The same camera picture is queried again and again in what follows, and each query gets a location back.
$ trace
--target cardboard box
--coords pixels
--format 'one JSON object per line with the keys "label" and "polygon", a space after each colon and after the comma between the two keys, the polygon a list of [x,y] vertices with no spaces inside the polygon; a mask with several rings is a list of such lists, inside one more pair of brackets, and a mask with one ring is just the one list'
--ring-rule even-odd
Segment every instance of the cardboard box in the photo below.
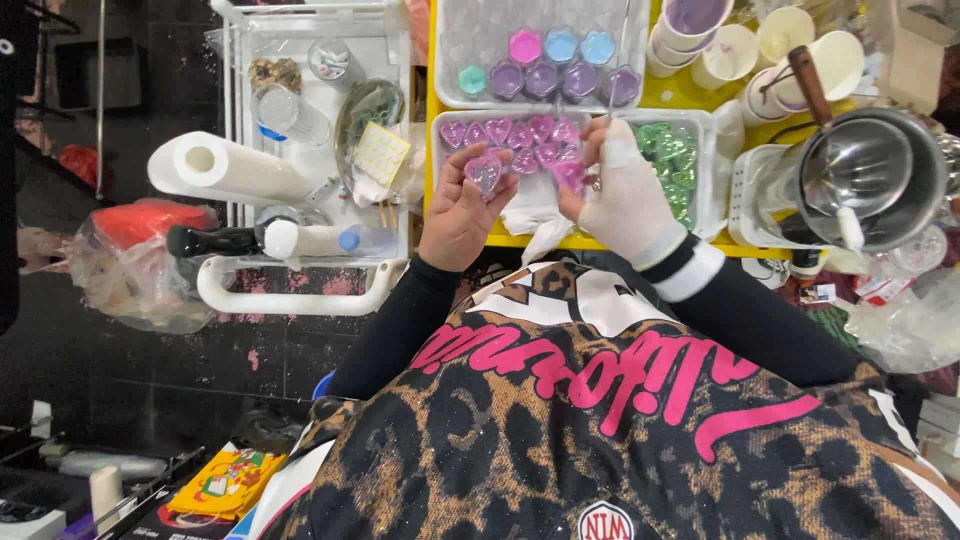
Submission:
{"label": "cardboard box", "polygon": [[953,30],[919,13],[899,8],[896,16],[869,16],[875,33],[884,32],[883,22],[893,32],[877,40],[886,62],[876,82],[880,93],[914,112],[930,114],[940,101],[940,72],[944,47]]}

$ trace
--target heart-shaped mold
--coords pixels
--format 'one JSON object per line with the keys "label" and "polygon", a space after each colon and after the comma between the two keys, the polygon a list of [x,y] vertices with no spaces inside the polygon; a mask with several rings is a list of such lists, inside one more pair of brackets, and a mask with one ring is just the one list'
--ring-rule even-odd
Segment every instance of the heart-shaped mold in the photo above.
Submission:
{"label": "heart-shaped mold", "polygon": [[490,196],[497,183],[500,182],[500,173],[503,172],[503,163],[497,156],[481,156],[467,161],[464,166],[464,178],[477,184],[484,198]]}
{"label": "heart-shaped mold", "polygon": [[538,144],[534,148],[534,154],[537,156],[537,161],[543,165],[543,168],[549,169],[558,162],[558,158],[560,157],[560,143],[547,142],[546,144]]}
{"label": "heart-shaped mold", "polygon": [[467,126],[460,120],[452,120],[440,125],[440,137],[450,148],[460,148],[460,145],[464,143],[464,135],[466,134]]}
{"label": "heart-shaped mold", "polygon": [[511,148],[528,148],[534,143],[534,135],[523,122],[517,122],[507,135],[507,146]]}
{"label": "heart-shaped mold", "polygon": [[543,144],[550,139],[550,132],[553,131],[553,118],[549,116],[537,115],[527,119],[527,125],[530,126],[530,132],[534,134],[534,140]]}
{"label": "heart-shaped mold", "polygon": [[577,125],[564,116],[553,126],[552,139],[554,142],[575,144],[577,142]]}
{"label": "heart-shaped mold", "polygon": [[553,178],[557,179],[557,184],[565,185],[573,190],[574,193],[580,193],[584,188],[584,165],[579,161],[560,161],[550,167]]}
{"label": "heart-shaped mold", "polygon": [[579,161],[582,157],[580,148],[576,144],[565,144],[560,155],[557,156],[557,161]]}
{"label": "heart-shaped mold", "polygon": [[529,175],[536,173],[540,167],[537,165],[537,158],[534,157],[534,151],[529,148],[521,148],[514,160],[510,163],[510,168],[517,174]]}
{"label": "heart-shaped mold", "polygon": [[507,118],[491,118],[484,123],[484,127],[487,128],[487,135],[490,136],[490,142],[496,145],[503,144],[503,141],[507,140],[511,125],[513,125],[513,122]]}
{"label": "heart-shaped mold", "polygon": [[490,137],[487,135],[487,130],[483,129],[480,122],[476,120],[470,122],[470,125],[467,127],[467,134],[464,135],[464,144],[473,146],[478,142],[487,142],[488,140],[490,140]]}

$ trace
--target wooden handle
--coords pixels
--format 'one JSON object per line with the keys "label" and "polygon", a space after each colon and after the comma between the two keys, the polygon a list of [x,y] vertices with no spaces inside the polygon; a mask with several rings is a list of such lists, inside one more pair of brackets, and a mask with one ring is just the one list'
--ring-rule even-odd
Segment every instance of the wooden handle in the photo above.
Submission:
{"label": "wooden handle", "polygon": [[804,93],[806,104],[810,107],[810,116],[813,116],[813,121],[818,125],[826,126],[833,120],[833,113],[830,112],[830,103],[824,96],[824,88],[820,86],[820,77],[817,76],[817,68],[813,65],[810,51],[805,45],[801,45],[790,51],[787,60],[793,69],[793,76],[797,78],[800,91]]}

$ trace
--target white handle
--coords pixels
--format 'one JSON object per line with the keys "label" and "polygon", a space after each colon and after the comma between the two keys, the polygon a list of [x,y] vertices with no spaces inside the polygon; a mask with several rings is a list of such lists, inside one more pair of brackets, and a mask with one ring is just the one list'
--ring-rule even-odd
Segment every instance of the white handle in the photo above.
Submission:
{"label": "white handle", "polygon": [[197,290],[208,306],[225,313],[273,313],[279,315],[366,315],[377,310],[406,268],[407,259],[384,260],[367,278],[367,292],[360,296],[324,294],[271,294],[227,292],[224,272],[234,268],[228,258],[211,257],[197,275]]}

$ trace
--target black sleeve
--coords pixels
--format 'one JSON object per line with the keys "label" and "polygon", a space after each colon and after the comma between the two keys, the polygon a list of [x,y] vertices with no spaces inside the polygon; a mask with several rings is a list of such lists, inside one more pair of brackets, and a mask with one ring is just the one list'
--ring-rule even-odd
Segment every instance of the black sleeve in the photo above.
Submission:
{"label": "black sleeve", "polygon": [[670,257],[640,274],[682,323],[799,387],[853,375],[851,351],[692,234]]}
{"label": "black sleeve", "polygon": [[368,400],[399,375],[446,320],[459,283],[457,272],[411,260],[337,367],[327,395]]}

